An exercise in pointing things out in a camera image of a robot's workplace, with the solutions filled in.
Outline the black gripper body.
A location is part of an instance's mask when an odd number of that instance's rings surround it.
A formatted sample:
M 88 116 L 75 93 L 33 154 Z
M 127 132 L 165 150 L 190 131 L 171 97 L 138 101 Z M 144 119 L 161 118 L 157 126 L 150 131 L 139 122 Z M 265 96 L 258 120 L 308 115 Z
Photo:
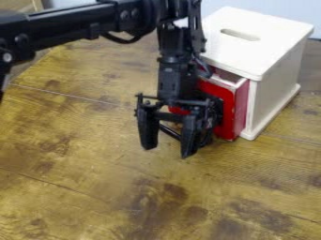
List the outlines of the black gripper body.
M 221 119 L 214 109 L 214 97 L 207 97 L 197 90 L 198 78 L 210 78 L 213 74 L 199 57 L 206 51 L 203 30 L 201 27 L 163 24 L 157 31 L 161 52 L 157 103 L 150 105 L 143 102 L 147 96 L 136 96 L 138 129 L 158 131 L 161 120 L 177 122 L 181 119 L 177 113 L 159 112 L 165 105 L 182 108 L 187 115 L 195 114 L 203 129 L 213 129 Z

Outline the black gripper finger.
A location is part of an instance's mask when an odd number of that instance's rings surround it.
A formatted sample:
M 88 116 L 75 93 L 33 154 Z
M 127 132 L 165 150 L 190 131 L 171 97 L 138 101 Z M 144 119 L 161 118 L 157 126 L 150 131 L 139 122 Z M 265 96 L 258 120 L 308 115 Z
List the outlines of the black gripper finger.
M 157 107 L 139 103 L 136 106 L 136 122 L 142 147 L 151 150 L 158 145 L 159 120 L 155 116 Z
M 211 113 L 207 108 L 195 107 L 183 116 L 181 131 L 181 157 L 194 155 L 211 138 Z

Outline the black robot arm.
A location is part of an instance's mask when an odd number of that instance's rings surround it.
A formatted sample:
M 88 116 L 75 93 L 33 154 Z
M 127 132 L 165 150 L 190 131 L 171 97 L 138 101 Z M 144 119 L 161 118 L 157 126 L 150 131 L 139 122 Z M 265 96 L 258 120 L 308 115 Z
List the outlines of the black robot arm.
M 207 39 L 202 29 L 202 0 L 96 0 L 92 4 L 35 13 L 0 13 L 0 101 L 11 68 L 36 53 L 79 39 L 106 38 L 132 44 L 158 34 L 158 91 L 136 95 L 135 117 L 142 147 L 158 145 L 165 132 L 181 142 L 181 157 L 211 141 L 222 121 L 223 100 L 203 94 L 199 79 L 211 77 L 201 59 Z

